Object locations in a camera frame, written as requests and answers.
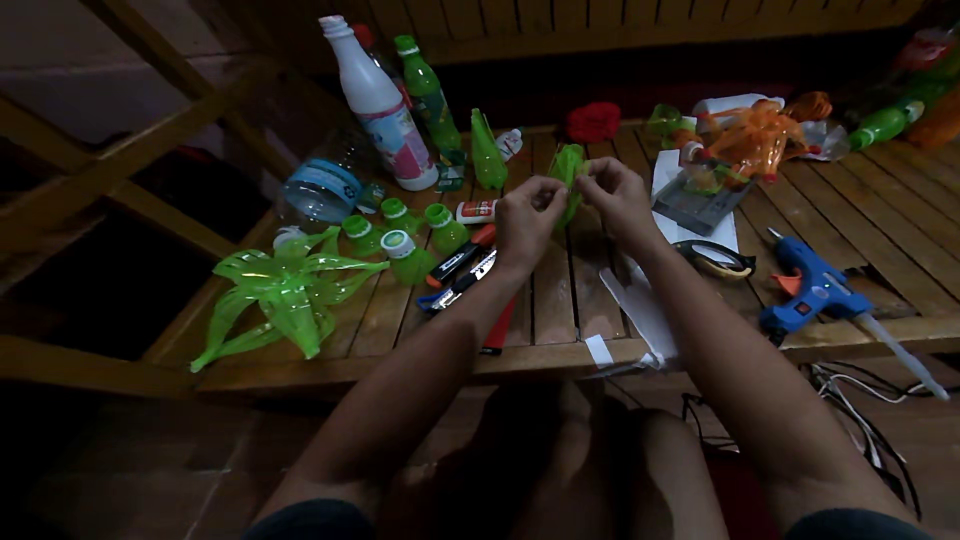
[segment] blue glue gun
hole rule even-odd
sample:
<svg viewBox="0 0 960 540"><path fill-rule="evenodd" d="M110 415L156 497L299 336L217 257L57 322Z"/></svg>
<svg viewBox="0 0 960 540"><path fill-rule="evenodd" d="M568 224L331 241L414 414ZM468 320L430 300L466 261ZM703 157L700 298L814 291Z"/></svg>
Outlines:
<svg viewBox="0 0 960 540"><path fill-rule="evenodd" d="M768 229L777 240L774 254L780 266L800 274L800 287L793 300L783 306L767 307L760 313L760 327L780 346L784 337L797 331L820 311L838 319L849 319L873 308L862 294L849 290L847 278L794 238Z"/></svg>

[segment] forearm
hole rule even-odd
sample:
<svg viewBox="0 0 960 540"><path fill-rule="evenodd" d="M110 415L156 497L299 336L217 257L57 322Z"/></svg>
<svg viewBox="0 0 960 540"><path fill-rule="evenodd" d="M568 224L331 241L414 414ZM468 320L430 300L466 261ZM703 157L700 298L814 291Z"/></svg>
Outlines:
<svg viewBox="0 0 960 540"><path fill-rule="evenodd" d="M787 516L785 521L810 510L804 505L811 500L866 505L909 519L796 367L669 244L633 242L626 251L640 264L660 300L684 368L751 458L772 490L774 503L787 508L778 512ZM807 492L826 491L798 498L796 482L815 484L807 485ZM876 501L843 489L832 492L832 486L851 483L875 488Z"/></svg>
<svg viewBox="0 0 960 540"><path fill-rule="evenodd" d="M350 500L372 514L380 488L449 407L487 333L527 278L494 266L401 341L334 409L260 515L315 497Z"/></svg>

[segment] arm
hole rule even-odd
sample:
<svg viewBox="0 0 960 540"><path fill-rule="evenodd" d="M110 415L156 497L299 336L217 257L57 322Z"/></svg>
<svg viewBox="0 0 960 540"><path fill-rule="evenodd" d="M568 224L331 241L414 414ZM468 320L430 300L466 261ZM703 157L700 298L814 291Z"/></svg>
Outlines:
<svg viewBox="0 0 960 540"><path fill-rule="evenodd" d="M547 204L543 212L537 205ZM529 279L566 207L563 183L534 177L497 203L497 260L490 274L402 341L337 405L264 504L326 498L371 520L382 493L467 381L504 307Z"/></svg>
<svg viewBox="0 0 960 540"><path fill-rule="evenodd" d="M610 158L577 179L620 248L650 280L684 368L736 439L786 531L817 510L857 507L915 523L809 383L663 238L643 180Z"/></svg>

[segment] hand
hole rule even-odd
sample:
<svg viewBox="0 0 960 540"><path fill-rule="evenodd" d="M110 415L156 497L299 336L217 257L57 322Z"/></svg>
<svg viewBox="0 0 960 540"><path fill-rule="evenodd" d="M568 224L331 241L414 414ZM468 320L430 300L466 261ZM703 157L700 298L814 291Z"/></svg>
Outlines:
<svg viewBox="0 0 960 540"><path fill-rule="evenodd" d="M650 210L650 189L637 173L614 158L600 158L590 160L589 174L578 176L575 187L599 210L613 239L640 246L664 240Z"/></svg>
<svg viewBox="0 0 960 540"><path fill-rule="evenodd" d="M516 270L524 278L534 271L566 209L566 193L563 182L535 176L496 203L494 268Z"/></svg>

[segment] wooden table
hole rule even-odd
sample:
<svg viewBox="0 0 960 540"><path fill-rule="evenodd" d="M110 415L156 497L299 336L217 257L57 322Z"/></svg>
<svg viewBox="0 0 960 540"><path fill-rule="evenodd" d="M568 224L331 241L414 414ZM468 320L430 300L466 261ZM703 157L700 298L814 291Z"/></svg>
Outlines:
<svg viewBox="0 0 960 540"><path fill-rule="evenodd" d="M613 141L588 145L589 156L618 157L651 178L658 145L641 128L640 121L624 122ZM546 173L556 146L549 130L530 130L522 152L508 162L505 190L532 173ZM455 209L462 201L501 195L472 183L445 194L392 191L416 209L438 201ZM801 238L834 267L850 269L852 288L874 302L876 317L907 349L960 350L960 145L922 153L888 142L839 163L785 163L778 180L753 189L734 215L740 251L756 255L756 273L740 282L705 279L754 324L763 307L786 300L769 278L779 271L766 232L773 227ZM275 230L276 220L268 216L244 244L269 245ZM607 340L617 363L643 356L646 343L597 275L608 266L620 275L624 271L600 220L592 209L581 209L565 231L554 233L517 296L503 355L480 356L476 380L591 373L596 368L583 338L595 334ZM144 360L186 369L204 348L210 311L228 287L227 280L211 278ZM304 360L282 340L219 359L205 370L199 390L276 391L354 382L423 324L426 318L414 301L430 290L425 284L401 286L389 272L381 273L334 308L337 329L318 357ZM888 354L853 324L826 316L790 335L782 348L795 361Z"/></svg>

